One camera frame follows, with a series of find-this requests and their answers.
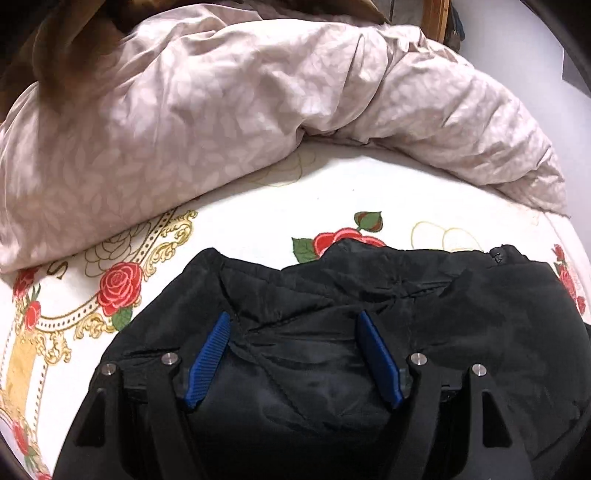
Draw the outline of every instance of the red rose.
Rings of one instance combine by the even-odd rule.
[[[554,244],[554,248],[552,249],[552,251],[556,255],[556,260],[558,260],[559,262],[564,261],[564,250],[562,250],[562,247],[560,245]]]
[[[33,300],[27,307],[25,312],[25,328],[30,332],[35,328],[41,316],[41,304]]]
[[[584,297],[577,297],[577,307],[579,307],[579,312],[581,313],[581,315],[585,313],[585,308],[587,307],[587,304],[585,303]]]
[[[142,287],[142,268],[137,263],[120,262],[108,269],[100,279],[96,296],[107,317],[129,307],[137,300]]]
[[[16,420],[12,422],[12,434],[14,435],[14,439],[17,441],[18,449],[22,452],[23,455],[29,454],[29,441],[27,432],[21,427],[20,422]]]
[[[26,268],[18,273],[17,279],[12,286],[12,301],[15,299],[21,299],[27,294],[27,291],[35,281],[35,273],[37,270],[39,270],[39,267]]]
[[[374,245],[376,247],[385,247],[386,244],[373,236],[363,236],[354,228],[342,228],[335,233],[321,233],[313,240],[314,252],[322,257],[326,249],[342,238],[353,238],[364,244]]]
[[[570,276],[569,271],[566,269],[564,265],[558,266],[558,274],[560,276],[560,281],[564,288],[569,292],[569,295],[572,297],[573,300],[577,300],[577,290],[574,287],[573,277]]]

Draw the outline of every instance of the white floral bed sheet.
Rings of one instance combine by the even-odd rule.
[[[341,238],[448,251],[513,244],[553,266],[591,323],[591,265],[567,218],[402,154],[306,141],[85,252],[0,277],[0,432],[33,478],[50,479],[103,351],[199,251],[283,268]]]

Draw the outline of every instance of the silver screw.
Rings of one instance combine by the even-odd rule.
[[[413,353],[410,356],[410,361],[414,363],[417,367],[424,365],[427,363],[427,357],[424,356],[422,353]]]
[[[165,353],[161,360],[164,365],[174,365],[178,361],[178,355],[174,352]]]
[[[100,368],[100,373],[102,373],[106,377],[110,377],[111,375],[113,375],[116,372],[116,370],[117,370],[117,365],[115,365],[115,364],[104,364]]]
[[[472,372],[477,377],[484,377],[486,375],[486,367],[482,364],[472,365]]]

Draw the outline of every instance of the blue textured pad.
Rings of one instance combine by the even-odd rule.
[[[404,399],[398,367],[366,312],[361,312],[357,318],[355,336],[379,394],[392,408],[397,408]]]
[[[189,408],[195,408],[197,403],[207,395],[209,385],[212,383],[229,340],[230,316],[223,312],[207,336],[207,340],[189,371],[189,387],[184,399]]]

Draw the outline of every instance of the beige comforter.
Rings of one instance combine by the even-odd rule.
[[[0,271],[78,252],[277,162],[304,134],[396,148],[564,213],[556,155],[522,103],[418,28],[262,14],[177,8],[58,107],[29,87],[0,125]]]

